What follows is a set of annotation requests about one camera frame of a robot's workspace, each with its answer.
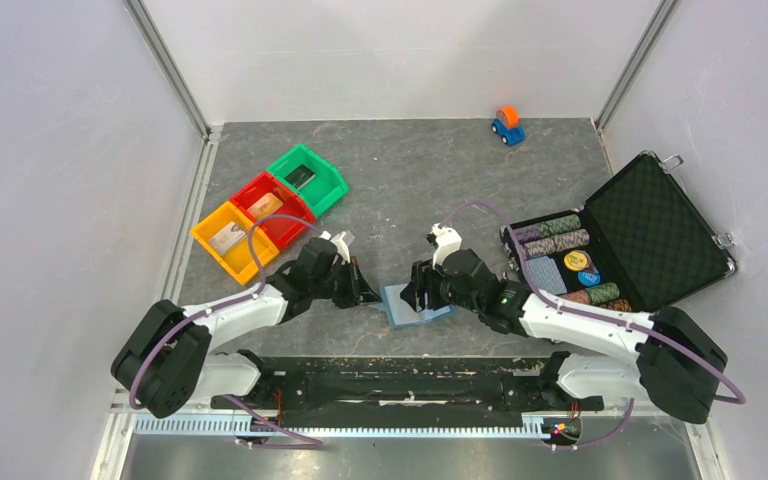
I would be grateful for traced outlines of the blue leather card holder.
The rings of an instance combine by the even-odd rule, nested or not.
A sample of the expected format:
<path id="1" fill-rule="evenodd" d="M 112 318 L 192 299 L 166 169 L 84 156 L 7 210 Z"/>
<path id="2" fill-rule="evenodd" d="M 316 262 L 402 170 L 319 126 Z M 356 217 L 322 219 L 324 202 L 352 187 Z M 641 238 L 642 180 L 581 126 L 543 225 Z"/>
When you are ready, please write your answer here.
<path id="1" fill-rule="evenodd" d="M 454 313 L 452 306 L 445 306 L 437 310 L 415 311 L 401 297 L 401 291 L 407 286 L 406 283 L 389 285 L 380 288 L 381 302 L 374 305 L 374 308 L 384 312 L 388 325 L 393 329 L 403 329 L 407 327 L 419 326 L 431 323 Z"/>

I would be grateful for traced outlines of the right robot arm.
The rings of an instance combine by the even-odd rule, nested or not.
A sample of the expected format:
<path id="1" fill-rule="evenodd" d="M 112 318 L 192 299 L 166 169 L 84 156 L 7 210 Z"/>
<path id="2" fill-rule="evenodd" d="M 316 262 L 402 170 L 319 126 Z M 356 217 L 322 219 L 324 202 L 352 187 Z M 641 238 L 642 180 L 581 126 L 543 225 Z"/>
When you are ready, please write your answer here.
<path id="1" fill-rule="evenodd" d="M 705 423 L 726 382 L 724 350 L 685 311 L 617 312 L 568 302 L 527 283 L 496 276 L 471 249 L 442 262 L 417 261 L 400 299 L 416 312 L 456 306 L 502 334 L 547 339 L 595 352 L 569 354 L 537 382 L 540 400 L 643 398 L 692 424 Z"/>

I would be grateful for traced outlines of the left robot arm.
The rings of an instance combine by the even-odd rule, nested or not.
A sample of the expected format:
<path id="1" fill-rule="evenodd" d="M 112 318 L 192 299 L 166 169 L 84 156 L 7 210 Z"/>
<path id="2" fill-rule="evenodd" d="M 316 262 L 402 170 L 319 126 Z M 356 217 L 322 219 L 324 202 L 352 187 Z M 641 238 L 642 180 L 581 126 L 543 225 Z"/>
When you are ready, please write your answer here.
<path id="1" fill-rule="evenodd" d="M 329 300 L 337 309 L 382 301 L 350 255 L 344 234 L 309 240 L 296 259 L 242 293 L 186 307 L 155 302 L 114 358 L 111 375 L 128 391 L 132 408 L 158 419 L 190 401 L 224 394 L 262 407 L 274 394 L 262 361 L 220 347 L 286 323 L 316 300 Z"/>

